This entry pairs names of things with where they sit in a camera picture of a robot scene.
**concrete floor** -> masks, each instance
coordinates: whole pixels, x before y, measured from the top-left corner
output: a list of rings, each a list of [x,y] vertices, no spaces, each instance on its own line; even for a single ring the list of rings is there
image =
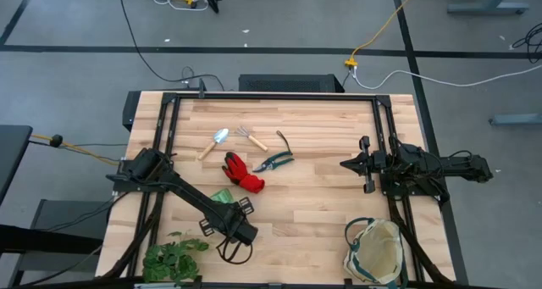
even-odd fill
[[[21,0],[0,0],[5,26]],[[412,0],[406,6],[416,50],[507,52],[536,23],[542,3],[527,2],[522,16],[448,15],[447,3],[472,0]],[[227,0],[221,13],[180,12],[152,0],[125,0],[135,37],[150,47],[355,47],[368,40],[393,12],[393,0]],[[8,45],[131,46],[119,0],[31,0]],[[396,20],[371,46],[403,50]],[[237,89],[239,74],[346,74],[345,55],[148,54],[152,66],[179,78],[190,65],[197,74],[220,77]],[[405,57],[360,56],[359,77],[380,83],[395,69],[409,70]],[[420,72],[452,82],[472,82],[530,68],[525,59],[418,58]],[[542,225],[542,129],[495,128],[492,114],[540,112],[542,70],[474,88],[424,82],[440,153],[468,149],[488,159],[495,178],[484,185],[448,180],[468,278],[473,285],[533,288]],[[217,89],[215,81],[206,81]],[[0,123],[62,134],[68,142],[126,142],[120,124],[129,90],[179,87],[157,79],[134,53],[0,52]],[[369,92],[352,79],[348,92]],[[412,79],[398,75],[374,92],[414,93]],[[97,148],[110,157],[122,147]],[[28,226],[41,198],[107,200],[113,167],[74,153],[30,146],[0,208],[0,222]],[[13,256],[0,259],[0,286]],[[90,277],[72,274],[65,280]]]

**wooden tabletop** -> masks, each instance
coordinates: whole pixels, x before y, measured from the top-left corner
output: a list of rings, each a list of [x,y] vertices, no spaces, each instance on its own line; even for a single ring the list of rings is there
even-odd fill
[[[152,146],[162,94],[141,93],[126,158],[132,159],[143,147]],[[399,139],[423,146],[412,96],[390,97]],[[171,108],[164,127],[169,127]],[[387,127],[385,116],[382,119]],[[245,126],[269,151],[265,153],[246,137],[235,134],[239,125]],[[221,128],[230,129],[227,141],[198,161],[196,157]],[[258,194],[231,184],[221,170],[225,153],[237,153],[252,170],[269,156],[286,150],[285,143],[275,133],[277,130],[288,139],[296,160],[257,174],[266,182]],[[243,265],[227,264],[214,249],[222,241],[222,235],[204,237],[198,224],[202,213],[168,193],[158,243],[170,242],[172,237],[167,234],[172,231],[187,232],[190,237],[209,242],[208,251],[194,256],[203,281],[342,284],[345,278],[350,278],[342,268],[347,250],[345,224],[356,217],[390,217],[387,200],[381,192],[363,193],[363,177],[339,166],[340,161],[359,154],[358,141],[364,135],[376,144],[373,110],[365,102],[182,99],[173,148],[175,171],[208,196],[228,188],[235,200],[249,197],[255,212],[248,219],[259,232],[250,261]],[[164,132],[162,150],[166,138]],[[375,180],[379,188],[378,176]],[[141,194],[132,192],[113,207],[97,275],[111,269],[130,243],[140,201]],[[437,202],[431,197],[411,197],[411,203],[420,244],[441,272],[455,279]],[[361,226],[353,228],[350,236],[361,229]],[[147,242],[141,245],[138,275]],[[246,255],[246,250],[242,250],[237,259]],[[406,262],[414,279],[408,250]]]

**red gardening glove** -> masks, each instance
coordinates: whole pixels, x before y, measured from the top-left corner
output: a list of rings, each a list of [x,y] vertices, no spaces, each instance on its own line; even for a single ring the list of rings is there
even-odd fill
[[[265,181],[255,175],[248,175],[245,162],[235,153],[226,153],[226,166],[222,166],[224,173],[230,178],[231,183],[243,187],[249,192],[259,193],[265,186]]]

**gray table leg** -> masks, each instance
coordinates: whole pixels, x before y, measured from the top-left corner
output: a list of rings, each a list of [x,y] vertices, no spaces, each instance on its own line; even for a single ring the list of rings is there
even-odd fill
[[[542,124],[542,114],[498,114],[489,119],[491,125]]]
[[[450,14],[523,14],[527,9],[526,3],[503,3],[502,0],[448,5]]]

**black floor stripe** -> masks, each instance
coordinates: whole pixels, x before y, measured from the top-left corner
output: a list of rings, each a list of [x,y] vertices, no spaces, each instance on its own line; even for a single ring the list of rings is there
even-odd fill
[[[395,8],[401,6],[401,0],[394,0],[394,3]],[[400,10],[397,13],[397,19],[399,20],[401,35],[405,43],[406,58],[408,60],[410,71],[414,74],[420,74],[414,48],[412,47],[410,32],[408,31],[407,18],[403,10]],[[434,155],[439,156],[439,148],[437,146],[436,137],[434,136],[433,122],[431,121],[431,116],[429,114],[429,106],[427,104],[425,92],[423,91],[422,80],[419,77],[413,76],[412,82],[414,83],[414,91],[416,92],[416,99],[418,101],[418,108],[422,118],[423,132],[428,144],[428,150]],[[467,285],[467,270],[465,268],[465,262],[463,260],[461,245],[459,243],[459,236],[456,228],[456,221],[454,219],[450,202],[445,203],[440,208],[440,211],[444,221],[446,238],[450,248],[450,256],[453,263],[454,272],[456,274],[456,280],[459,284]]]
[[[13,17],[11,17],[11,20],[9,21],[8,25],[3,30],[3,34],[0,37],[0,46],[6,44],[8,41],[9,36],[14,31],[15,26],[17,25],[17,22],[19,22],[20,16],[23,15],[26,6],[28,6],[28,3],[30,0],[23,0],[19,7],[17,8],[17,11],[15,11],[15,14]]]
[[[142,53],[350,55],[351,48],[332,47],[140,47]],[[136,53],[133,47],[4,45],[0,52],[28,53]],[[413,51],[417,58],[527,59],[527,53]],[[406,57],[402,50],[362,49],[357,55]]]

